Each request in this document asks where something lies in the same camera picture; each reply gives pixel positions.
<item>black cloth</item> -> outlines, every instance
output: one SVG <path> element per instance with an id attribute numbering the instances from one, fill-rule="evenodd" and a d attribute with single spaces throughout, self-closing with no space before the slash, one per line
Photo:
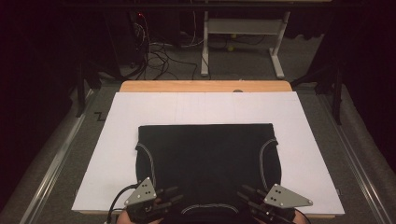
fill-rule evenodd
<path id="1" fill-rule="evenodd" d="M 163 223 L 257 223 L 236 192 L 280 184 L 276 145 L 272 124 L 141 126 L 136 175 L 184 195 Z"/>

